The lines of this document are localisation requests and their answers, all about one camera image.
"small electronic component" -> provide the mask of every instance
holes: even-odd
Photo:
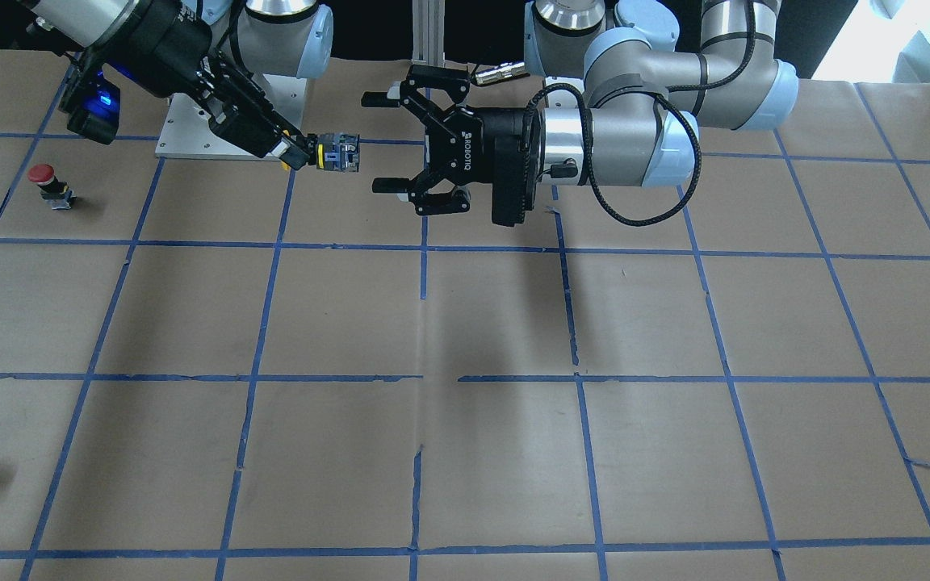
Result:
[[[56,170],[40,163],[28,170],[27,179],[41,189],[41,198],[53,210],[69,210],[74,194],[66,182],[56,177]]]
[[[357,172],[359,136],[325,133],[317,137],[318,169],[325,172]]]

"blue grid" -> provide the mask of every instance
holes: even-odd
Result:
[[[0,133],[0,137],[25,137],[33,139],[32,144],[23,159],[23,163],[15,175],[10,190],[3,199],[0,206],[0,217],[8,204],[12,192],[15,191],[19,180],[23,176],[23,170],[30,162],[31,156],[36,150],[36,146],[43,139],[75,139],[75,136],[47,135],[44,129],[48,126],[48,119],[51,117],[52,108],[60,96],[62,85],[54,97],[52,106],[49,107],[48,113],[40,125],[37,133]],[[697,238],[693,227],[693,221],[690,219],[690,213],[684,211],[688,235],[691,242],[691,250],[656,250],[656,249],[594,249],[594,248],[572,248],[568,247],[565,242],[564,230],[561,215],[556,214],[556,229],[558,234],[557,247],[483,247],[483,246],[429,246],[429,222],[421,221],[421,243],[418,246],[411,245],[364,245],[364,244],[295,244],[287,243],[282,240],[285,232],[285,224],[291,206],[292,195],[294,195],[294,176],[289,179],[287,188],[287,198],[285,199],[280,228],[274,243],[249,243],[249,242],[192,242],[192,241],[144,241],[140,239],[140,232],[145,223],[150,205],[153,199],[156,185],[158,184],[160,173],[165,166],[164,161],[159,161],[156,172],[152,181],[143,210],[141,210],[139,222],[136,230],[130,240],[57,240],[57,239],[12,239],[0,238],[0,244],[78,244],[78,245],[118,245],[127,246],[128,261],[119,269],[117,284],[115,284],[114,294],[111,297],[110,306],[107,314],[104,316],[101,324],[96,346],[89,361],[88,369],[85,373],[0,373],[0,378],[16,378],[22,380],[60,380],[73,379],[82,381],[82,389],[78,395],[77,403],[74,406],[73,416],[67,429],[66,438],[60,452],[56,470],[52,476],[51,486],[49,486],[47,499],[44,501],[44,508],[38,520],[36,533],[32,538],[30,548],[25,551],[0,551],[0,559],[22,559],[23,573],[21,581],[26,581],[30,576],[31,567],[37,559],[82,559],[82,558],[203,558],[216,559],[217,570],[216,578],[221,581],[223,578],[225,563],[230,558],[317,558],[317,556],[407,556],[410,559],[411,581],[417,580],[417,559],[418,556],[427,555],[456,555],[456,554],[539,554],[539,553],[594,553],[598,558],[599,578],[602,581],[608,581],[609,570],[606,565],[605,556],[609,553],[617,552],[656,552],[656,551],[733,551],[733,550],[770,550],[774,556],[774,562],[777,569],[779,580],[785,580],[785,570],[783,570],[781,552],[785,549],[796,548],[827,548],[827,547],[865,547],[865,545],[930,545],[930,537],[865,537],[865,538],[804,538],[804,540],[779,540],[773,529],[773,523],[770,515],[770,508],[765,496],[765,489],[759,475],[759,467],[756,464],[756,454],[752,448],[752,441],[748,436],[745,419],[739,401],[738,393],[735,390],[735,384],[738,382],[856,382],[868,383],[874,386],[878,394],[878,402],[882,405],[888,420],[890,431],[892,431],[894,441],[899,448],[903,458],[906,459],[905,467],[907,468],[908,478],[915,488],[916,494],[920,501],[920,510],[923,511],[927,522],[930,526],[930,507],[925,499],[920,483],[916,478],[915,467],[907,459],[907,452],[903,446],[902,438],[894,417],[886,401],[883,385],[890,382],[910,382],[910,383],[930,383],[930,378],[898,378],[898,376],[878,376],[874,372],[870,356],[864,345],[862,336],[857,327],[852,309],[849,308],[848,300],[845,298],[841,282],[838,279],[837,272],[834,269],[834,258],[845,258],[845,260],[867,260],[867,261],[930,261],[930,257],[918,257],[918,255],[888,255],[888,254],[830,254],[824,245],[823,237],[816,227],[815,220],[808,202],[806,201],[801,184],[798,183],[798,175],[794,172],[793,161],[844,161],[844,162],[863,162],[863,163],[889,163],[896,165],[900,169],[907,188],[914,198],[920,214],[925,219],[930,229],[930,218],[920,202],[919,196],[916,195],[914,186],[908,180],[905,173],[904,165],[930,165],[930,161],[904,161],[897,158],[894,154],[892,144],[882,129],[881,123],[876,119],[874,112],[871,111],[867,100],[864,99],[861,92],[861,99],[864,106],[867,107],[872,121],[881,133],[882,139],[890,152],[890,159],[868,159],[868,158],[840,158],[840,157],[819,157],[819,156],[791,156],[787,153],[785,144],[780,136],[775,132],[778,146],[782,151],[780,155],[772,154],[739,154],[739,153],[707,153],[711,156],[721,157],[751,157],[751,158],[768,158],[768,159],[785,159],[787,166],[794,180],[798,195],[811,227],[815,233],[817,243],[819,243],[819,253],[740,253],[739,251],[709,251],[698,248]],[[155,140],[156,136],[121,136],[121,140]],[[416,140],[362,140],[364,143],[374,144],[405,144],[405,146],[420,146],[423,144]],[[553,189],[554,198],[557,199],[557,188]],[[273,261],[270,268],[268,290],[266,291],[265,305],[262,309],[261,331],[258,334],[258,345],[256,345],[252,370],[249,375],[164,375],[164,374],[99,374],[95,372],[96,363],[103,348],[104,338],[111,319],[117,306],[119,294],[121,294],[124,281],[127,277],[129,262],[133,257],[134,251],[139,246],[196,246],[196,247],[254,247],[254,248],[272,248]],[[353,249],[353,250],[383,250],[383,251],[417,251],[421,255],[421,272],[420,272],[420,298],[425,298],[425,280],[428,271],[428,253],[558,253],[561,260],[562,284],[565,297],[566,320],[568,320],[569,338],[571,338],[572,363],[579,366],[580,358],[576,348],[576,323],[572,310],[572,288],[569,283],[568,275],[568,255],[569,254],[649,254],[649,255],[678,255],[678,257],[693,257],[697,265],[698,275],[702,281],[702,287],[706,292],[707,310],[710,320],[712,321],[713,331],[716,338],[717,349],[719,350],[720,361],[723,364],[724,375],[700,375],[700,376],[621,376],[621,375],[587,375],[575,372],[573,375],[502,375],[502,376],[464,376],[461,382],[574,382],[576,385],[576,397],[580,409],[580,429],[584,438],[584,459],[586,460],[588,485],[590,492],[590,501],[592,509],[592,519],[594,527],[593,544],[569,544],[569,545],[503,545],[503,547],[492,547],[491,545],[452,545],[451,547],[438,547],[422,549],[418,545],[418,534],[420,534],[420,499],[421,499],[421,477],[423,477],[423,451],[418,451],[413,459],[413,514],[411,522],[413,523],[413,534],[408,545],[404,547],[358,547],[358,548],[276,548],[276,549],[232,549],[229,547],[230,533],[232,532],[233,519],[235,519],[237,508],[237,497],[239,497],[241,482],[241,467],[245,460],[247,442],[251,433],[251,422],[253,412],[253,402],[255,396],[255,387],[259,382],[398,382],[406,378],[418,378],[417,375],[269,375],[259,373],[261,366],[261,357],[263,347],[266,341],[266,328],[270,315],[270,303],[272,303],[274,294],[274,280],[276,279],[278,268],[280,267],[281,251],[284,249],[296,248],[320,248],[320,249]],[[857,340],[864,362],[867,366],[867,376],[741,376],[731,374],[730,367],[727,364],[727,353],[723,347],[723,335],[720,332],[718,321],[716,320],[715,308],[712,302],[711,283],[708,280],[704,265],[703,257],[788,257],[788,258],[807,258],[807,260],[824,260],[829,268],[830,275],[834,282],[835,290],[841,298],[842,306],[848,317],[849,326],[852,327],[853,335]],[[230,491],[228,511],[222,534],[222,543],[217,550],[93,550],[93,551],[72,551],[72,550],[42,550],[40,542],[44,527],[48,523],[48,516],[52,511],[52,502],[55,499],[60,479],[62,478],[70,446],[73,444],[73,437],[77,431],[78,421],[81,418],[82,405],[88,394],[89,386],[92,382],[131,382],[132,380],[145,380],[146,382],[170,382],[170,380],[196,380],[196,382],[247,382],[247,408],[244,420],[243,430],[239,442],[239,453],[237,453],[237,466],[232,475],[232,491]],[[601,531],[601,508],[599,508],[597,495],[597,475],[594,470],[593,449],[590,437],[590,420],[588,418],[586,406],[586,394],[584,393],[584,384],[588,382],[723,382],[728,386],[731,393],[731,403],[734,405],[735,418],[738,420],[741,428],[742,438],[745,444],[746,454],[749,460],[749,467],[752,471],[753,481],[756,482],[756,491],[760,497],[761,510],[765,528],[767,529],[768,538],[765,541],[719,541],[718,543],[639,543],[639,544],[608,544],[605,543]]]

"coiled black cable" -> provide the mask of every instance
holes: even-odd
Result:
[[[695,189],[698,188],[698,178],[702,175],[702,148],[698,146],[698,134],[694,132],[694,127],[691,126],[691,123],[684,117],[680,110],[678,110],[674,104],[670,103],[660,93],[654,93],[651,91],[642,91],[640,89],[628,88],[624,92],[616,92],[613,95],[606,96],[605,99],[602,99],[599,103],[604,103],[606,100],[614,98],[615,96],[624,95],[628,93],[642,93],[645,95],[650,95],[656,100],[656,103],[662,106],[662,109],[668,111],[669,114],[674,115],[680,124],[684,128],[684,132],[687,133],[688,139],[691,140],[691,148],[694,150],[694,170],[691,173],[690,184],[687,185],[687,191],[684,192],[683,198],[680,199],[680,202],[671,209],[661,213],[657,216],[646,218],[643,220],[634,220],[623,216],[616,211],[615,208],[610,206],[609,202],[606,201],[605,196],[601,194],[601,188],[598,187],[597,177],[594,175],[594,134],[591,130],[591,113],[589,107],[584,103],[584,95],[580,92],[579,89],[573,87],[573,85],[565,84],[565,82],[556,82],[554,85],[547,85],[547,87],[540,89],[536,92],[536,95],[533,95],[533,98],[529,103],[526,104],[526,111],[523,115],[523,135],[528,136],[530,129],[533,124],[533,117],[536,115],[536,107],[540,103],[540,99],[545,98],[550,92],[553,91],[565,91],[571,94],[573,97],[576,97],[576,107],[580,110],[580,133],[583,136],[584,144],[584,170],[587,172],[587,181],[590,181],[591,189],[594,191],[594,198],[597,199],[601,208],[605,210],[605,213],[608,213],[620,224],[626,224],[628,227],[650,227],[653,224],[659,224],[661,221],[667,220],[675,216],[676,213],[680,212],[687,206],[687,202],[691,201],[691,198],[694,196]]]
[[[745,54],[742,55],[741,63],[734,73],[728,74],[719,81],[706,82],[702,85],[674,85],[667,87],[669,92],[681,93],[687,91],[708,91],[709,89],[719,89],[728,82],[734,81],[735,78],[741,77],[745,73],[748,63],[752,62],[752,54],[756,52],[756,0],[745,0]]]

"metal post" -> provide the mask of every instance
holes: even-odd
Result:
[[[413,0],[414,52],[411,60],[443,66],[444,0]]]

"red button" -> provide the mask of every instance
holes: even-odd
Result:
[[[52,177],[56,176],[56,170],[52,169],[48,163],[40,163],[28,170],[27,179],[36,184],[48,184]]]

